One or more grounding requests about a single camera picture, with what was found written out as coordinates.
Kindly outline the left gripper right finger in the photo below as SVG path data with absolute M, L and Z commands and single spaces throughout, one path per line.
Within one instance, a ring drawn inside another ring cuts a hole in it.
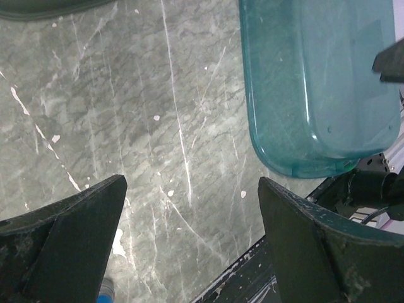
M 344 218 L 262 177 L 258 197 L 283 302 L 402 302 L 403 236 Z

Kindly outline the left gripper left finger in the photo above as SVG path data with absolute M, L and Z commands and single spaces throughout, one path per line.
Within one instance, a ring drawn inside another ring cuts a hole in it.
M 95 302 L 127 186 L 113 175 L 1 221 L 1 302 Z

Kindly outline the teal transparent basin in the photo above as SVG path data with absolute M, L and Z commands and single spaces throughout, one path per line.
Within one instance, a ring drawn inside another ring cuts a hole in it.
M 280 174 L 316 179 L 387 150 L 399 88 L 372 66 L 395 43 L 392 1 L 241 1 L 253 148 Z

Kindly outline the dark grey basin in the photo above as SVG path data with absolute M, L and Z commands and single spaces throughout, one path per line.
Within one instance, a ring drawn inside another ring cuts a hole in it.
M 111 0 L 1 0 L 1 19 L 32 21 L 54 18 L 111 2 Z

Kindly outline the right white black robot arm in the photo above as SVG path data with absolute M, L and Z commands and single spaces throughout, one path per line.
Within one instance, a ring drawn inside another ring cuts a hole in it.
M 307 199 L 357 223 L 403 233 L 403 133 L 386 151 L 327 178 Z

